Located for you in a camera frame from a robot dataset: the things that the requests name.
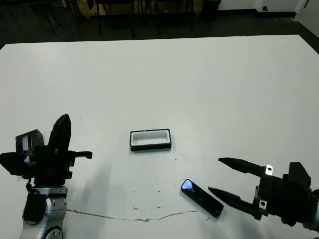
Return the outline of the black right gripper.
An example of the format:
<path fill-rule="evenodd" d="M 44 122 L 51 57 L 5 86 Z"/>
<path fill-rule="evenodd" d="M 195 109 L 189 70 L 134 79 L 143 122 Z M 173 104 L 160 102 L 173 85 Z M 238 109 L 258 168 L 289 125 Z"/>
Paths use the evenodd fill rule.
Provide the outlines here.
<path fill-rule="evenodd" d="M 261 177 L 257 191 L 258 204 L 268 214 L 280 217 L 284 224 L 319 224 L 319 191 L 311 190 L 311 177 L 302 164 L 290 164 L 288 173 L 279 178 L 273 175 L 271 165 L 264 167 L 230 157 L 221 157 L 218 161 L 236 171 Z M 233 208 L 250 215 L 257 214 L 257 208 L 239 196 L 212 187 L 208 190 Z"/>

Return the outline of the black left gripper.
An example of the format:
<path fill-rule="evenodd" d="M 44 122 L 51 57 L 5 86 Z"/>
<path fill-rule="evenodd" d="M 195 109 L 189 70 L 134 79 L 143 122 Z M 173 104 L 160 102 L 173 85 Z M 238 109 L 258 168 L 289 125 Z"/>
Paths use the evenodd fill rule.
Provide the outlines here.
<path fill-rule="evenodd" d="M 69 169 L 74 166 L 76 158 L 92 158 L 91 151 L 68 150 L 70 138 L 71 120 L 68 114 L 64 114 L 53 125 L 48 142 L 50 146 L 36 146 L 33 151 L 33 160 L 36 162 L 33 170 L 35 185 L 62 186 L 67 179 L 72 178 Z"/>

